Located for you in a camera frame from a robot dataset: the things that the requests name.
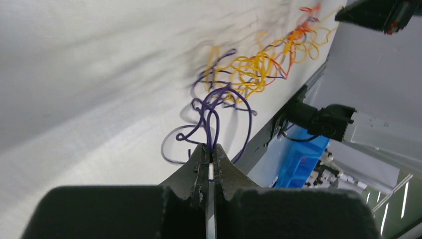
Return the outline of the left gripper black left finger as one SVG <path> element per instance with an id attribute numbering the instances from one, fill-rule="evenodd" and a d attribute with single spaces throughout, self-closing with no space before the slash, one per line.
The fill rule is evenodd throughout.
<path id="1" fill-rule="evenodd" d="M 209 160 L 199 144 L 158 185 L 61 186 L 38 203 L 24 239 L 205 239 Z"/>

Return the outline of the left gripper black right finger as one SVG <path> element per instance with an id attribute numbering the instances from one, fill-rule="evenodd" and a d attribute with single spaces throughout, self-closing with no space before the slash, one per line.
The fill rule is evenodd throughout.
<path id="1" fill-rule="evenodd" d="M 345 189 L 260 187 L 218 145 L 212 154 L 218 239 L 379 239 L 371 210 Z"/>

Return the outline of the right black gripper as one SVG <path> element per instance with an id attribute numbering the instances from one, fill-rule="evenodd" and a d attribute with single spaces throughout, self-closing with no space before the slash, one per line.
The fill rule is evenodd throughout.
<path id="1" fill-rule="evenodd" d="M 422 0 L 354 0 L 334 20 L 392 35 L 403 30 L 413 16 L 421 15 Z"/>

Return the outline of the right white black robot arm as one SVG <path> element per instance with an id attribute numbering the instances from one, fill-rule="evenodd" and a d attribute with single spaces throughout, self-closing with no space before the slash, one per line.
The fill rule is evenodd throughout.
<path id="1" fill-rule="evenodd" d="M 422 14 L 420 0 L 358 0 L 340 8 L 337 22 L 351 23 L 392 35 L 406 27 L 411 17 Z M 298 91 L 283 106 L 283 121 L 325 136 L 362 153 L 404 169 L 422 174 L 422 129 L 387 122 L 348 106 L 332 104 L 317 109 L 303 103 Z"/>

